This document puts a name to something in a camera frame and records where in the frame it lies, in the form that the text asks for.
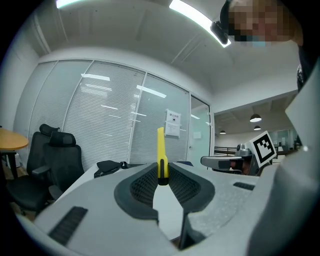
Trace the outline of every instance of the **white venetian blind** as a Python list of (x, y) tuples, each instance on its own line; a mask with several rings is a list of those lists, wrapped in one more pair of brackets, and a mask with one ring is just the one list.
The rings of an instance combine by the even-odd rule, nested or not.
[(99, 161), (128, 160), (129, 142), (144, 73), (95, 61), (83, 76), (63, 131), (82, 149), (84, 171)]
[[(21, 94), (18, 106), (16, 108), (13, 130), (16, 133), (25, 136), (26, 138), (28, 137), (32, 109), (35, 105), (38, 93), (55, 63), (56, 62), (47, 62), (36, 66)], [(18, 150), (18, 153), (23, 165), (27, 166), (28, 149), (25, 147)]]
[(181, 127), (180, 138), (165, 136), (165, 154), (170, 162), (186, 160), (190, 119), (189, 93), (148, 75), (137, 111), (130, 163), (157, 161), (157, 129), (165, 127), (167, 109), (181, 114)]
[(59, 61), (45, 80), (31, 116), (28, 139), (42, 124), (62, 128), (72, 94), (91, 61)]

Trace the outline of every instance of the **office chair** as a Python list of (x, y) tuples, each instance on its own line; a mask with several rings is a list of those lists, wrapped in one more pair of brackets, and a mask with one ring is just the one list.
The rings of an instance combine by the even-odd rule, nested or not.
[(50, 169), (53, 185), (50, 195), (57, 200), (82, 174), (81, 147), (71, 133), (54, 131), (49, 143), (44, 144), (44, 159)]
[(43, 209), (49, 193), (49, 184), (44, 178), (36, 178), (36, 174), (41, 171), (45, 165), (43, 146), (50, 140), (51, 133), (59, 128), (50, 127), (42, 124), (39, 131), (32, 136), (31, 148), (26, 165), (28, 175), (10, 180), (6, 184), (8, 195), (11, 201), (14, 201), (21, 208), (39, 212)]

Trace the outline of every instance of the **round table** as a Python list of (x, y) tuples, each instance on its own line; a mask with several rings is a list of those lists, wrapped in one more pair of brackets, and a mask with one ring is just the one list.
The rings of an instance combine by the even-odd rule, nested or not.
[(16, 153), (9, 151), (22, 149), (26, 147), (28, 143), (29, 141), (26, 137), (16, 132), (0, 128), (0, 151), (2, 155), (5, 154), (8, 156), (11, 172), (15, 179), (18, 177), (15, 157)]

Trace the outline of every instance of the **white ceiling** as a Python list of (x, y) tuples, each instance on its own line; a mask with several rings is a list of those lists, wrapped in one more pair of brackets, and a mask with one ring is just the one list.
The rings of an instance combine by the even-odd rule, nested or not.
[[(285, 110), (295, 98), (295, 94), (274, 99), (268, 102), (256, 104), (249, 107), (239, 108), (222, 114), (214, 115), (216, 133), (221, 130), (227, 134), (253, 132), (255, 126), (260, 126), (262, 131), (274, 131), (292, 128)], [(260, 122), (250, 122), (253, 114), (259, 114)]]
[[(216, 20), (225, 0), (185, 2)], [(170, 3), (83, 0), (57, 9), (55, 1), (48, 0), (36, 10), (37, 20), (30, 17), (25, 29), (39, 56), (68, 45), (117, 47), (172, 65), (210, 89), (223, 86), (215, 82), (219, 71), (242, 62), (243, 68), (250, 60), (268, 55), (269, 49), (236, 42), (223, 48), (198, 24), (169, 9)]]

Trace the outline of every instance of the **black bag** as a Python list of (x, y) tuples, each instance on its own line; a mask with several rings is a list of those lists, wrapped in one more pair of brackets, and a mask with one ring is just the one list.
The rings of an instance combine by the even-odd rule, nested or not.
[(111, 160), (97, 162), (99, 170), (94, 173), (94, 178), (102, 177), (109, 174), (114, 174), (120, 168), (128, 169), (127, 162), (114, 162)]

